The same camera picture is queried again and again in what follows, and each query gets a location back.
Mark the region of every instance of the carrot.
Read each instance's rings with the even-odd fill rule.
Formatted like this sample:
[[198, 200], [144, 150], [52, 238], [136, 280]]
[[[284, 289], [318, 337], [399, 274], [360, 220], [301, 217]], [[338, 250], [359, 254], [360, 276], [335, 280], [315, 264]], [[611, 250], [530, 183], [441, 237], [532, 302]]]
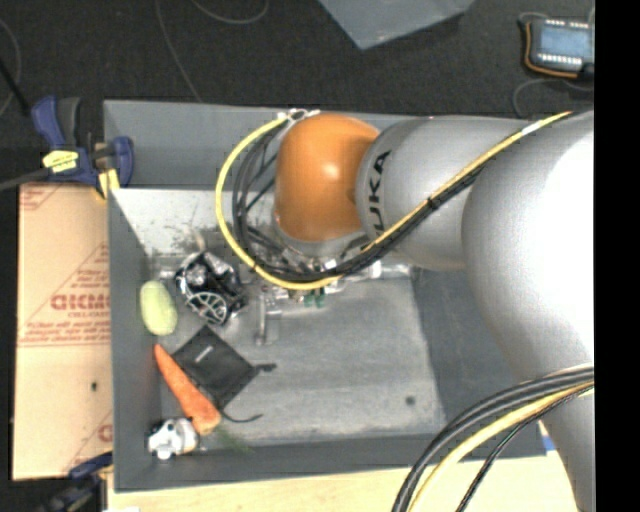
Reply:
[[211, 433], [222, 419], [218, 409], [191, 382], [191, 379], [162, 345], [156, 343], [153, 353], [160, 373], [162, 373], [171, 392], [178, 399], [184, 415], [191, 419], [196, 432], [201, 435]]

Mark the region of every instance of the black object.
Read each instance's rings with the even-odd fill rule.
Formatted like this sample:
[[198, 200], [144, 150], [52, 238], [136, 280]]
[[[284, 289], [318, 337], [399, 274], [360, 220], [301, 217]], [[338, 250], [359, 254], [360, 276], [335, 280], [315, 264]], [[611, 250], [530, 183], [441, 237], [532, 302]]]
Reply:
[[106, 197], [107, 190], [103, 189], [100, 179], [105, 169], [98, 168], [94, 161], [101, 157], [113, 157], [113, 166], [109, 165], [109, 168], [113, 167], [116, 170], [121, 186], [129, 184], [133, 173], [131, 139], [115, 137], [106, 148], [96, 152], [79, 146], [75, 134], [79, 105], [80, 98], [58, 100], [54, 95], [45, 96], [33, 105], [31, 119], [35, 130], [46, 140], [50, 150], [42, 161], [45, 167], [0, 182], [0, 191], [46, 178], [54, 182], [85, 183], [95, 187]]
[[261, 370], [271, 371], [276, 366], [251, 365], [208, 327], [203, 327], [172, 357], [189, 377], [211, 395], [220, 410]]
[[234, 268], [210, 252], [189, 256], [175, 279], [187, 305], [212, 325], [224, 324], [247, 304]]
[[[557, 122], [563, 118], [566, 119], [566, 117], [558, 117], [554, 122]], [[251, 183], [252, 181], [257, 179], [257, 176], [259, 174], [264, 172], [264, 166], [259, 167], [257, 171], [254, 169], [255, 163], [258, 161], [258, 155], [260, 154], [260, 152], [266, 152], [266, 148], [268, 147], [268, 144], [271, 142], [271, 140], [274, 139], [275, 136], [280, 133], [280, 131], [283, 130], [286, 126], [286, 123], [281, 123], [274, 126], [270, 130], [267, 130], [266, 133], [258, 138], [253, 147], [248, 150], [240, 166], [239, 174], [236, 174], [235, 176], [235, 182], [233, 184], [234, 190], [232, 192], [232, 206], [235, 207], [236, 210], [238, 205], [241, 206], [240, 211], [236, 211], [232, 215], [235, 219], [233, 230], [236, 236], [238, 236], [238, 241], [247, 251], [251, 259], [253, 259], [254, 267], [260, 267], [262, 268], [262, 270], [270, 273], [271, 275], [280, 279], [284, 279], [286, 281], [309, 283], [327, 277], [340, 277], [343, 275], [355, 274], [369, 267], [376, 261], [389, 254], [424, 219], [426, 219], [429, 215], [440, 208], [442, 204], [446, 203], [452, 197], [456, 196], [458, 193], [462, 192], [471, 184], [473, 184], [473, 182], [482, 172], [485, 166], [484, 163], [481, 163], [476, 164], [472, 169], [467, 169], [466, 174], [463, 177], [459, 178], [458, 180], [454, 180], [453, 183], [450, 183], [447, 187], [441, 189], [435, 196], [430, 196], [424, 203], [420, 205], [418, 209], [412, 212], [411, 217], [408, 220], [406, 220], [400, 227], [396, 228], [391, 234], [387, 235], [384, 239], [380, 240], [377, 243], [369, 244], [366, 248], [363, 248], [359, 254], [353, 256], [352, 258], [346, 261], [342, 261], [331, 268], [320, 268], [312, 270], [302, 267], [302, 269], [292, 270], [290, 268], [282, 267], [279, 265], [273, 265], [270, 261], [264, 259], [252, 247], [251, 241], [249, 240], [248, 236], [243, 236], [242, 230], [238, 232], [237, 226], [237, 223], [239, 221], [243, 222], [243, 219], [246, 217], [246, 207], [242, 205], [246, 202], [246, 196], [249, 192], [248, 186], [245, 185], [244, 187], [238, 187], [238, 182], [244, 182], [245, 184]], [[521, 132], [512, 134], [512, 136], [518, 135], [522, 137], [530, 133], [532, 133], [531, 130], [523, 130]], [[511, 143], [503, 146], [500, 151], [504, 151], [510, 146], [510, 144]], [[237, 194], [238, 191], [243, 192], [244, 195], [242, 197], [239, 197]], [[266, 236], [263, 237], [263, 242], [264, 241], [268, 242], [268, 238]]]
[[522, 430], [528, 425], [531, 425], [533, 422], [542, 419], [543, 416], [551, 412], [553, 409], [556, 409], [562, 404], [565, 404], [573, 400], [574, 398], [577, 398], [578, 396], [585, 393], [585, 391], [587, 391], [587, 389], [574, 391], [570, 395], [567, 395], [564, 398], [559, 399], [557, 402], [553, 402], [551, 405], [548, 405], [540, 412], [534, 414], [533, 416], [530, 416], [529, 418], [523, 420], [521, 423], [518, 423], [514, 428], [512, 428], [509, 431], [509, 433], [502, 439], [502, 441], [500, 441], [491, 451], [491, 453], [485, 460], [484, 464], [482, 465], [482, 467], [476, 474], [475, 478], [473, 479], [473, 482], [471, 482], [471, 485], [469, 485], [469, 488], [467, 489], [467, 492], [462, 498], [462, 501], [460, 501], [460, 504], [458, 505], [456, 512], [464, 512], [467, 509], [467, 506], [469, 505], [471, 498], [477, 491], [478, 486], [480, 485], [482, 480], [484, 480], [484, 477], [487, 475], [489, 469], [491, 468], [495, 460], [498, 458], [498, 456], [504, 451], [505, 447], [515, 438], [515, 436], [517, 436], [520, 432], [522, 432]]
[[442, 429], [427, 446], [403, 482], [391, 509], [392, 512], [407, 512], [413, 499], [413, 494], [427, 466], [434, 461], [436, 455], [441, 453], [447, 445], [452, 442], [459, 444], [461, 442], [460, 436], [470, 435], [469, 432], [472, 432], [482, 422], [515, 410], [534, 400], [551, 396], [555, 392], [585, 384], [593, 380], [593, 378], [593, 368], [567, 370], [517, 384], [469, 407]]
[[[79, 512], [86, 510], [86, 505], [95, 503], [97, 498], [106, 496], [105, 482], [96, 472], [113, 464], [113, 453], [98, 455], [69, 471], [71, 484], [38, 505], [33, 512]], [[106, 507], [101, 503], [100, 510]]]
[[24, 94], [22, 94], [22, 91], [18, 87], [18, 84], [16, 83], [16, 81], [11, 76], [11, 73], [7, 69], [7, 66], [5, 65], [1, 57], [0, 57], [0, 74], [4, 77], [5, 81], [7, 82], [7, 85], [9, 86], [9, 89], [11, 89], [11, 92], [16, 97], [16, 100], [18, 100], [18, 103], [20, 103], [20, 111], [22, 112], [22, 115], [25, 117], [29, 117], [30, 110], [31, 110], [29, 102], [24, 97]]
[[595, 76], [595, 24], [546, 18], [526, 23], [524, 31], [530, 69], [561, 78]]

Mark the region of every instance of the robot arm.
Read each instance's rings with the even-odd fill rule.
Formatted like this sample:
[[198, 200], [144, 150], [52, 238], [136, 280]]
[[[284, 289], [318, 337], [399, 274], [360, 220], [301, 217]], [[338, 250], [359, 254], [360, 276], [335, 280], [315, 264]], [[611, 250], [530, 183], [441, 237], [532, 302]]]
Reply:
[[[430, 270], [466, 271], [487, 326], [520, 380], [593, 365], [593, 118], [587, 112], [529, 125], [442, 116], [400, 122], [377, 134], [356, 120], [336, 125], [321, 114], [294, 124], [280, 146], [273, 228], [283, 250], [275, 251], [277, 264], [251, 251], [248, 238], [235, 243], [224, 221], [219, 205], [230, 163], [216, 186], [218, 221], [236, 254], [261, 277], [313, 293], [362, 267], [353, 261], [373, 261], [363, 253], [388, 242], [388, 233], [404, 223], [411, 208], [436, 198], [432, 202], [442, 204], [396, 238], [396, 255]], [[274, 121], [256, 132], [279, 126]], [[245, 139], [236, 156], [250, 142]], [[456, 187], [441, 201], [443, 184], [454, 176], [457, 184], [460, 170], [478, 155], [488, 156], [474, 168], [468, 183], [473, 184]], [[310, 185], [298, 186], [292, 207], [284, 196], [305, 175]], [[250, 181], [245, 177], [244, 183]], [[234, 198], [234, 205], [243, 201]], [[234, 219], [244, 222], [246, 210]], [[243, 236], [235, 224], [234, 231]], [[337, 255], [363, 233], [368, 249], [341, 262]], [[297, 258], [295, 265], [289, 256], [282, 258], [285, 252]], [[305, 265], [304, 272], [297, 270]], [[593, 398], [557, 409], [545, 424], [574, 484], [576, 503], [583, 511], [595, 510]]]
[[[367, 234], [391, 225], [406, 204], [521, 128], [513, 120], [441, 117], [381, 134], [358, 177]], [[588, 112], [525, 138], [397, 247], [420, 267], [465, 269], [487, 325], [523, 381], [594, 363], [593, 131]], [[382, 166], [380, 155], [387, 155]], [[593, 396], [559, 408], [545, 425], [578, 507], [595, 510]]]

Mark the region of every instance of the electronic device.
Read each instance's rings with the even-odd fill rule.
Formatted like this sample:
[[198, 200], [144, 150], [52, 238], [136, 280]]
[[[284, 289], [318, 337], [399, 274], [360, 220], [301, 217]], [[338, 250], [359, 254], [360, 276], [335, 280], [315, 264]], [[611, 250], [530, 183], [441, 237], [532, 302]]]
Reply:
[[594, 23], [552, 18], [525, 23], [525, 65], [555, 77], [593, 78], [595, 27]]
[[210, 252], [190, 255], [175, 280], [187, 305], [211, 325], [223, 325], [247, 304], [235, 269]]

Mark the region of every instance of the kuka logo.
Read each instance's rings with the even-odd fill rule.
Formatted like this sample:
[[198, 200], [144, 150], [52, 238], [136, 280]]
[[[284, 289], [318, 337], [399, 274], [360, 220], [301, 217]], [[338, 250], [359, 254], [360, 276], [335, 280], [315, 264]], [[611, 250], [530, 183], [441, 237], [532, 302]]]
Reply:
[[380, 196], [379, 196], [379, 188], [382, 183], [382, 171], [384, 170], [384, 161], [391, 154], [391, 150], [382, 153], [378, 158], [376, 158], [375, 163], [373, 164], [373, 169], [377, 173], [377, 179], [374, 181], [373, 178], [369, 178], [369, 212], [372, 213], [374, 217], [375, 224], [373, 225], [373, 229], [376, 230], [376, 233], [379, 235], [384, 232], [384, 222], [382, 221], [382, 212], [380, 211]]
[[57, 311], [76, 309], [108, 309], [110, 307], [109, 295], [90, 293], [59, 294], [51, 297], [50, 305]]

